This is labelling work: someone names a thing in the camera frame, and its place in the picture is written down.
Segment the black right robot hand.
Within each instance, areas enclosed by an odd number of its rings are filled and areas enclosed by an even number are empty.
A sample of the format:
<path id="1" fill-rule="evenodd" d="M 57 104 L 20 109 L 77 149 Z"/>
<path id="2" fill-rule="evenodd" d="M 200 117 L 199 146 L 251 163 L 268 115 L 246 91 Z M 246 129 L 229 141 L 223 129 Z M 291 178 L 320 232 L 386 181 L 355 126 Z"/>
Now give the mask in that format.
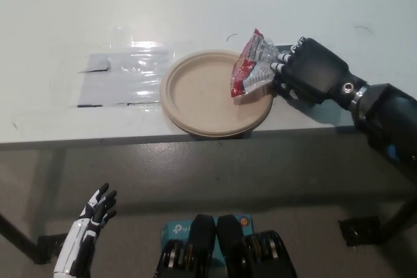
<path id="1" fill-rule="evenodd" d="M 302 100 L 321 104 L 332 100 L 348 110 L 366 81 L 353 75 L 348 64 L 312 38 L 300 38 L 289 51 L 278 54 L 270 65 L 285 91 L 293 90 Z"/>

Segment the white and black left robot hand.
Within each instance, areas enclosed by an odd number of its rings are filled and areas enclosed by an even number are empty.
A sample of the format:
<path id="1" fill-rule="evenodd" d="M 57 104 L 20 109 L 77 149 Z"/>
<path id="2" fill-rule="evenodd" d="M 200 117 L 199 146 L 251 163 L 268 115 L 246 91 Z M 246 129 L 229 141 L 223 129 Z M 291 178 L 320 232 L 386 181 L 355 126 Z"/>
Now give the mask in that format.
<path id="1" fill-rule="evenodd" d="M 97 239 L 108 221 L 116 215 L 115 190 L 109 184 L 98 188 L 73 222 L 53 270 L 54 277 L 90 277 Z"/>

